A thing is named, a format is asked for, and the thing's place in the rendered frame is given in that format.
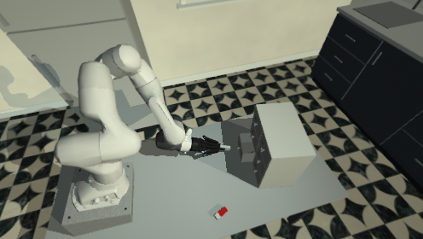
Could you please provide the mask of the grey drawer front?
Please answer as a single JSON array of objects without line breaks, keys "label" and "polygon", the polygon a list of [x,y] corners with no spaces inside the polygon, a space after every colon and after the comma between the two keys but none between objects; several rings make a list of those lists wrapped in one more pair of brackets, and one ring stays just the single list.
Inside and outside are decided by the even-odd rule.
[{"label": "grey drawer front", "polygon": [[252,128],[251,128],[251,138],[252,138],[253,145],[254,145],[255,152],[256,152],[257,147],[258,147],[258,137],[257,137],[257,133],[256,133],[256,130],[255,130],[255,126],[253,126],[253,122],[252,122]]},{"label": "grey drawer front", "polygon": [[260,138],[259,144],[260,144],[260,152],[262,152],[262,155],[263,155],[263,158],[264,158],[264,164],[265,164],[265,167],[267,168],[271,157],[270,157],[269,148],[268,148],[268,145],[266,143],[265,136],[264,136],[264,131],[263,131],[262,136]]},{"label": "grey drawer front", "polygon": [[[255,150],[254,150],[253,142],[251,139],[251,132],[239,133],[237,149],[240,151],[241,162],[253,161],[255,156]],[[252,153],[249,153],[249,152],[252,152]]]},{"label": "grey drawer front", "polygon": [[256,132],[257,132],[257,135],[258,135],[258,140],[259,140],[263,128],[262,128],[262,125],[261,125],[261,122],[260,122],[260,118],[258,116],[257,108],[255,109],[255,113],[254,113],[254,117],[253,117],[253,126],[255,126],[255,129],[256,129]]},{"label": "grey drawer front", "polygon": [[266,171],[266,168],[265,168],[265,165],[264,165],[264,159],[263,159],[263,156],[262,156],[262,152],[260,152],[260,146],[259,145],[258,145],[256,156],[257,156],[256,162],[259,165],[259,170],[260,170],[260,173],[261,173],[261,177],[263,178],[264,173]]},{"label": "grey drawer front", "polygon": [[262,178],[261,178],[261,174],[260,174],[258,163],[256,162],[256,159],[257,159],[257,157],[255,155],[254,162],[253,162],[253,166],[254,166],[253,172],[255,172],[255,174],[256,174],[256,178],[257,178],[257,182],[258,182],[258,186],[259,186]]}]

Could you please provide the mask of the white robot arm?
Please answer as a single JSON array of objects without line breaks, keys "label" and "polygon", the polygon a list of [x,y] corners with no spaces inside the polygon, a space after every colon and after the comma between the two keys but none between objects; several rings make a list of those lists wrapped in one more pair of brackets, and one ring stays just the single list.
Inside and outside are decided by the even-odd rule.
[{"label": "white robot arm", "polygon": [[171,117],[157,76],[133,46],[118,44],[94,61],[82,63],[78,73],[79,112],[101,124],[102,130],[61,137],[54,149],[55,158],[63,166],[92,172],[81,178],[72,191],[78,212],[118,205],[130,186],[121,159],[139,152],[141,138],[120,118],[116,108],[113,80],[124,76],[130,76],[162,128],[156,134],[157,148],[184,154],[191,149],[192,129],[184,130],[180,118]]}]

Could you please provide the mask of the small grey chest of drawers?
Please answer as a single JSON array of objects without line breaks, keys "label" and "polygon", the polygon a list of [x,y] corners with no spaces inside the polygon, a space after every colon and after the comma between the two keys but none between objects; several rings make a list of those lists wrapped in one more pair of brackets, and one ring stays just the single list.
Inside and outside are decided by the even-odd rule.
[{"label": "small grey chest of drawers", "polygon": [[296,109],[292,102],[256,104],[256,108],[271,157],[258,188],[293,186],[316,157]]}]

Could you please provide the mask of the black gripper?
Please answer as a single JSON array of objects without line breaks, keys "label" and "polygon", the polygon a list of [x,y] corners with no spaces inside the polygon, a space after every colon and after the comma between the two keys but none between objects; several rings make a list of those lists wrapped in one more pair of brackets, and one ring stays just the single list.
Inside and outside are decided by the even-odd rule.
[{"label": "black gripper", "polygon": [[[203,135],[202,138],[197,137],[191,137],[192,138],[192,145],[190,151],[198,151],[203,154],[203,156],[206,156],[207,154],[215,154],[218,153],[219,150],[231,150],[231,146],[226,145],[220,145],[218,141],[210,139],[209,137],[206,137]],[[208,150],[210,149],[210,150]],[[208,151],[204,151],[208,150]]]}]

